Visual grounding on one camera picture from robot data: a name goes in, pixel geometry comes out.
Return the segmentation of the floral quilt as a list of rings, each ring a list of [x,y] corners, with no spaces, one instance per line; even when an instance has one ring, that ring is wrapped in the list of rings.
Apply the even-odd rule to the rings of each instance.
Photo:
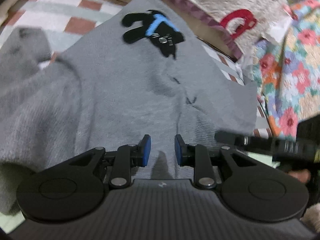
[[[254,48],[252,75],[274,137],[295,139],[319,114],[319,0],[287,0],[292,23],[279,45]]]

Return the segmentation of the grey sweater with black cat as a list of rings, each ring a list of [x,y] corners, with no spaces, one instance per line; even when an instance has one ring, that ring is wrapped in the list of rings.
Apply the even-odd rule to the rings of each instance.
[[[165,57],[150,40],[123,40],[121,20],[155,9],[183,34]],[[44,69],[50,58],[40,29],[14,30],[1,48],[1,213],[19,183],[97,146],[116,150],[149,134],[147,167],[135,178],[191,178],[179,167],[174,137],[216,148],[217,130],[250,134],[256,85],[229,81],[187,24],[160,0],[132,0]]]

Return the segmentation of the white quilted blanket red print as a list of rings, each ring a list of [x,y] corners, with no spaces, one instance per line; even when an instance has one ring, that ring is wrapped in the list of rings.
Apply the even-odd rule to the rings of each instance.
[[[232,55],[240,59],[260,39],[279,44],[292,18],[287,0],[167,0],[210,28],[223,33]]]

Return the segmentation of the checkered play mat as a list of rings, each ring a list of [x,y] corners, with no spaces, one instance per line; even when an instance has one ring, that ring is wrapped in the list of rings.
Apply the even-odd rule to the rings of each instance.
[[[1,47],[15,28],[40,28],[47,37],[54,58],[55,54],[75,44],[83,35],[119,14],[122,8],[123,5],[108,0],[18,0],[1,25]],[[240,69],[230,58],[199,37],[195,38],[212,58],[213,66],[219,68],[227,80],[244,86]],[[262,138],[271,137],[266,114],[259,101],[257,105],[253,134]]]

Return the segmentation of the light green blanket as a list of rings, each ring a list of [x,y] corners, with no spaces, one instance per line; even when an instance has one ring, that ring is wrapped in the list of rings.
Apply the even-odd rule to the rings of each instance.
[[[25,221],[25,218],[21,211],[16,213],[5,215],[0,215],[0,227],[5,233],[10,233],[15,230],[21,223]]]

